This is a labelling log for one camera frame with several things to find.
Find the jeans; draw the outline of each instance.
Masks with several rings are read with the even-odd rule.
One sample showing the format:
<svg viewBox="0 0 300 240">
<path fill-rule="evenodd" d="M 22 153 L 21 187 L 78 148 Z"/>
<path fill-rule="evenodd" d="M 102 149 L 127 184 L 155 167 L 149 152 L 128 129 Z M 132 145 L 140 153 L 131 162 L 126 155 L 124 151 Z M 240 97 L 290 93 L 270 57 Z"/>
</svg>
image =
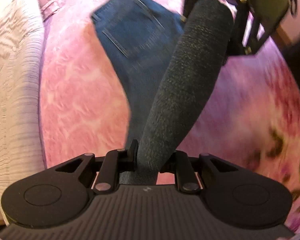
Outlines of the jeans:
<svg viewBox="0 0 300 240">
<path fill-rule="evenodd" d="M 91 19 L 130 105 L 129 146 L 142 137 L 184 23 L 152 0 L 109 0 Z"/>
</svg>

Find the pink blanket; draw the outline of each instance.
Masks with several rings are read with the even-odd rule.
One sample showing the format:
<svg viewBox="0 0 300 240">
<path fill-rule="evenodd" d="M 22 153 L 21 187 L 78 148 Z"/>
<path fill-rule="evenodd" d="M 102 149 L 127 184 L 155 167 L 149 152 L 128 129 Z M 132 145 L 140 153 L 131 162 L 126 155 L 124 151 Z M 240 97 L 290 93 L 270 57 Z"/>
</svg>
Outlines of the pink blanket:
<svg viewBox="0 0 300 240">
<path fill-rule="evenodd" d="M 65 0 L 47 23 L 40 92 L 47 167 L 125 143 L 127 100 L 89 19 L 106 1 Z M 182 12 L 183 0 L 155 1 Z M 179 149 L 208 152 L 284 183 L 295 198 L 286 224 L 300 231 L 300 93 L 271 39 L 255 57 L 228 60 Z"/>
</svg>

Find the jeans pocket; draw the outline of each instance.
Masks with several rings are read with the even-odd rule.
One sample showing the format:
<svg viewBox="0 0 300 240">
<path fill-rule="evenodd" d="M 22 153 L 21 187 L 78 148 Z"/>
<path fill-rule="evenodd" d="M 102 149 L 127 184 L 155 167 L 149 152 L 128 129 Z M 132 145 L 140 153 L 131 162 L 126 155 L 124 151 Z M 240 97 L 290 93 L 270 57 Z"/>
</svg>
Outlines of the jeans pocket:
<svg viewBox="0 0 300 240">
<path fill-rule="evenodd" d="M 131 9 L 111 22 L 103 33 L 126 57 L 140 55 L 157 44 L 164 27 L 156 18 L 156 12 L 146 3 L 151 0 L 133 0 Z"/>
</svg>

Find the white quilted fabric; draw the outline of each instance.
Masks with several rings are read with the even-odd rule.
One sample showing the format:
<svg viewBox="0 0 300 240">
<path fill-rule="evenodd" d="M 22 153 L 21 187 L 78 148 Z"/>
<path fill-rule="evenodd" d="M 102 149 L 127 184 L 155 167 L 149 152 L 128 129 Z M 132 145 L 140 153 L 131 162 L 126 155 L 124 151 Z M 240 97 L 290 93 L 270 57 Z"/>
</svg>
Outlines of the white quilted fabric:
<svg viewBox="0 0 300 240">
<path fill-rule="evenodd" d="M 13 0 L 0 17 L 0 204 L 10 184 L 44 170 L 38 114 L 43 37 L 37 0 Z"/>
</svg>

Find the jeans waistband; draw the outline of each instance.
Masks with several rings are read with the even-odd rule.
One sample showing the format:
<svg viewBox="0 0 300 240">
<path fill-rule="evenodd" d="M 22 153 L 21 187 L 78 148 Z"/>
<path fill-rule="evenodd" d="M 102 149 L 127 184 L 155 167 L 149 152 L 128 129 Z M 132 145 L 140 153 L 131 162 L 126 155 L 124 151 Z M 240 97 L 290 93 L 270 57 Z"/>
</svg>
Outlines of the jeans waistband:
<svg viewBox="0 0 300 240">
<path fill-rule="evenodd" d="M 96 28 L 101 28 L 120 18 L 133 7 L 134 0 L 109 0 L 91 14 Z"/>
</svg>

